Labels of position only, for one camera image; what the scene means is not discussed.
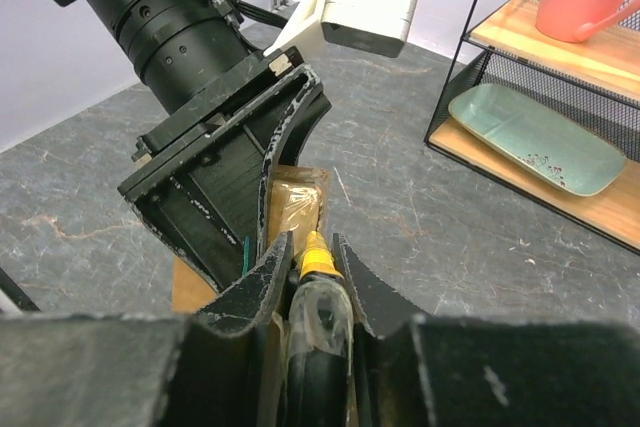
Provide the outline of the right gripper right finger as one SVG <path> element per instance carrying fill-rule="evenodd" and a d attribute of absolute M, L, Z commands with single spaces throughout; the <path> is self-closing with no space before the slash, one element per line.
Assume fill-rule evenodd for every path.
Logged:
<path fill-rule="evenodd" d="M 577 318 L 438 316 L 375 274 L 341 234 L 362 426 L 635 426 L 639 333 Z"/>

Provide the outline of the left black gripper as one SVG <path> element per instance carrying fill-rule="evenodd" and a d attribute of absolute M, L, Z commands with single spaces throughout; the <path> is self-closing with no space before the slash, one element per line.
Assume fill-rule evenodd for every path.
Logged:
<path fill-rule="evenodd" d="M 118 191 L 158 240 L 221 292 L 266 252 L 275 168 L 298 163 L 330 109 L 297 48 L 251 54 L 139 138 L 136 171 Z M 252 146 L 224 146 L 240 134 Z"/>

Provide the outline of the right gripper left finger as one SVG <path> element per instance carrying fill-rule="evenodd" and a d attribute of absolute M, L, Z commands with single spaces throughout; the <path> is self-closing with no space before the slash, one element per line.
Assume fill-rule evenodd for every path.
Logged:
<path fill-rule="evenodd" d="M 5 314 L 5 426 L 272 426 L 292 238 L 195 314 Z"/>

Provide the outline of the brown cardboard express box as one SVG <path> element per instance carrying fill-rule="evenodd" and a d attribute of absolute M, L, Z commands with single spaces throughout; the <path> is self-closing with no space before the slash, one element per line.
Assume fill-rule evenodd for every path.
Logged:
<path fill-rule="evenodd" d="M 294 261 L 302 256 L 308 234 L 325 229 L 330 173 L 318 167 L 279 166 L 272 183 L 267 240 L 293 233 Z M 174 258 L 171 307 L 192 313 L 216 297 L 214 289 L 179 257 Z"/>

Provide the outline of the yellow utility knife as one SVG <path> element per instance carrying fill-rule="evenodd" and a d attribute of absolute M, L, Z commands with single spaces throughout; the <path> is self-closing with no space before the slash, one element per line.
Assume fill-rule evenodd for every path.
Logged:
<path fill-rule="evenodd" d="M 306 237 L 288 313 L 282 426 L 345 426 L 349 420 L 353 307 L 324 236 Z"/>

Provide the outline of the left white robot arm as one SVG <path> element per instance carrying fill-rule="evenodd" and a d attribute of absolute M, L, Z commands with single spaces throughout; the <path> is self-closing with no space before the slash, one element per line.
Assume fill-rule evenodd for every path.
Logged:
<path fill-rule="evenodd" d="M 54 0 L 67 6 L 76 0 Z M 256 48 L 240 0 L 86 0 L 166 111 L 140 136 L 119 193 L 216 290 L 268 248 L 275 170 L 330 110 L 300 52 Z"/>

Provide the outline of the teal rectangular plate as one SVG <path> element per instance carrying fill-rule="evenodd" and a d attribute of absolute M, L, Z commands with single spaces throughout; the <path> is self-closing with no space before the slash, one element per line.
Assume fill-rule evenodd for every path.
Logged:
<path fill-rule="evenodd" d="M 575 196 L 599 194 L 627 164 L 616 146 L 505 85 L 474 86 L 451 100 L 448 112 L 503 157 Z"/>

